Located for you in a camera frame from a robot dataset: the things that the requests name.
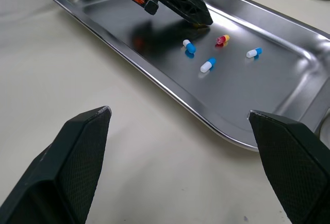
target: tray rim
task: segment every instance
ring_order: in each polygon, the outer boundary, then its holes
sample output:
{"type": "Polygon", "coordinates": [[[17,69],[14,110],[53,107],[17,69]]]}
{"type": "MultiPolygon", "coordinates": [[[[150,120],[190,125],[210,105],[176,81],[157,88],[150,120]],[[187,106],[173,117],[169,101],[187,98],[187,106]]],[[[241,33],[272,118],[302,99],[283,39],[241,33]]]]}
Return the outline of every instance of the tray rim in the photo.
{"type": "MultiPolygon", "coordinates": [[[[261,5],[252,0],[241,0],[250,5],[254,5],[258,8],[261,8],[265,11],[268,11],[274,15],[277,15],[281,18],[284,18],[295,25],[299,25],[305,29],[308,29],[312,32],[323,35],[324,37],[330,39],[330,35],[324,31],[321,31],[315,27],[312,27],[308,24],[305,24],[299,20],[291,18],[285,14],[282,14],[276,10],[268,8],[264,5],[261,5]]],[[[213,130],[216,134],[224,138],[225,140],[248,150],[258,152],[257,145],[253,146],[250,144],[246,144],[244,142],[238,141],[233,137],[230,137],[223,133],[218,127],[216,127],[209,119],[212,119],[214,114],[211,111],[208,111],[207,118],[200,114],[203,111],[197,111],[191,104],[189,104],[188,100],[195,99],[190,93],[188,93],[184,88],[178,85],[175,81],[170,79],[167,75],[162,73],[160,70],[155,68],[149,62],[147,62],[142,56],[128,47],[124,42],[117,39],[114,35],[104,29],[102,26],[94,22],[91,18],[89,18],[83,11],[81,11],[76,6],[72,5],[68,0],[54,0],[59,6],[61,6],[66,12],[68,12],[71,16],[73,16],[78,22],[80,22],[84,27],[86,27],[89,31],[91,31],[94,35],[100,38],[103,42],[105,42],[108,46],[110,46],[115,52],[117,52],[120,56],[122,56],[126,61],[128,61],[131,65],[137,68],[141,73],[147,76],[153,83],[155,83],[158,87],[160,87],[163,91],[165,91],[168,95],[170,95],[174,100],[176,100],[180,105],[182,105],[185,109],[191,112],[195,117],[197,117],[200,121],[202,121],[205,125],[207,125],[211,130],[213,130]],[[178,92],[184,91],[186,93],[185,97],[179,97],[178,92]]]]}

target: textured gripper pad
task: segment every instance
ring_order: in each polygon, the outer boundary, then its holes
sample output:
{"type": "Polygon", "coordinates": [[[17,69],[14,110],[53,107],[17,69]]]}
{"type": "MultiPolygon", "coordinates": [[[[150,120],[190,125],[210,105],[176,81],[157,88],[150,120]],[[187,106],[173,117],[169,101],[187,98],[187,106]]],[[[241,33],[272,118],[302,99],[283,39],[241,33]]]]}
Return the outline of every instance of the textured gripper pad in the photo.
{"type": "Polygon", "coordinates": [[[58,183],[79,223],[87,219],[100,177],[108,126],[106,114],[90,121],[59,173],[58,183]]]}
{"type": "Polygon", "coordinates": [[[252,111],[262,165],[293,224],[330,223],[330,151],[303,124],[252,111]]]}

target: stainless steel tray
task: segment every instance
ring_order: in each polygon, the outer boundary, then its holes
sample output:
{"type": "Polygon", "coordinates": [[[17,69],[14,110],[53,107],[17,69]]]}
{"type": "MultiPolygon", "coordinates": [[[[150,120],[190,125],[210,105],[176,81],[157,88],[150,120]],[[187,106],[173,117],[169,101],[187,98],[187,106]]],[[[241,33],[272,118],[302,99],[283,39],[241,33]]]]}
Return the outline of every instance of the stainless steel tray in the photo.
{"type": "Polygon", "coordinates": [[[95,35],[229,141],[257,150],[251,109],[316,130],[330,107],[330,36],[249,0],[205,0],[214,24],[188,25],[160,4],[151,16],[131,0],[55,0],[95,35]],[[216,38],[229,34],[225,47],[216,38]],[[182,41],[196,53],[189,58],[182,41]],[[258,60],[247,51],[263,48],[258,60]],[[217,63],[207,74],[200,66],[217,63]]]}

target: white object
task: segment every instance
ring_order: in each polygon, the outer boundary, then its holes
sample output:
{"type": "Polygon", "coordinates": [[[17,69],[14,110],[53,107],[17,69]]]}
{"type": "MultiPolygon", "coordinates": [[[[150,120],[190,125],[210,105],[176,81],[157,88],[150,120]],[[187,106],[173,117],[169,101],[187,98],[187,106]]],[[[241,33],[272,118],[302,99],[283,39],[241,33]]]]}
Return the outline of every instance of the white object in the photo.
{"type": "Polygon", "coordinates": [[[201,66],[201,72],[202,73],[206,73],[208,70],[210,70],[212,67],[212,63],[210,63],[209,61],[205,62],[202,66],[201,66]]]}
{"type": "Polygon", "coordinates": [[[258,52],[256,50],[251,50],[246,54],[247,58],[252,58],[255,57],[256,55],[258,55],[258,52]]]}
{"type": "Polygon", "coordinates": [[[184,41],[183,41],[183,44],[184,44],[185,47],[187,47],[187,45],[188,45],[189,43],[191,43],[189,40],[184,40],[184,41]]]}
{"type": "Polygon", "coordinates": [[[201,72],[206,73],[216,64],[216,62],[217,61],[214,57],[209,58],[208,61],[201,66],[201,72]]]}

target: pill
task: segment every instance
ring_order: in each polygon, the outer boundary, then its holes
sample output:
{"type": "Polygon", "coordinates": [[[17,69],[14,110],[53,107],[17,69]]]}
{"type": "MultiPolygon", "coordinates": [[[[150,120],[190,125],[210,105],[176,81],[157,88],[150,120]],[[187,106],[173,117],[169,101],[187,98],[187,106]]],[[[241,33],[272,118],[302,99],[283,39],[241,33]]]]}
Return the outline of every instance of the pill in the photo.
{"type": "Polygon", "coordinates": [[[184,40],[183,44],[191,54],[196,52],[195,46],[189,40],[184,40]]]}
{"type": "Polygon", "coordinates": [[[214,57],[209,58],[209,60],[201,66],[201,72],[206,73],[216,64],[216,62],[217,61],[214,57]]]}
{"type": "Polygon", "coordinates": [[[252,58],[252,57],[255,57],[257,55],[260,55],[262,53],[262,49],[260,47],[254,49],[254,50],[251,50],[249,52],[247,52],[246,56],[247,58],[252,58]]]}
{"type": "Polygon", "coordinates": [[[227,41],[229,41],[229,39],[230,39],[229,35],[224,35],[224,36],[218,37],[217,38],[217,45],[220,45],[224,42],[227,42],[227,41]]]}

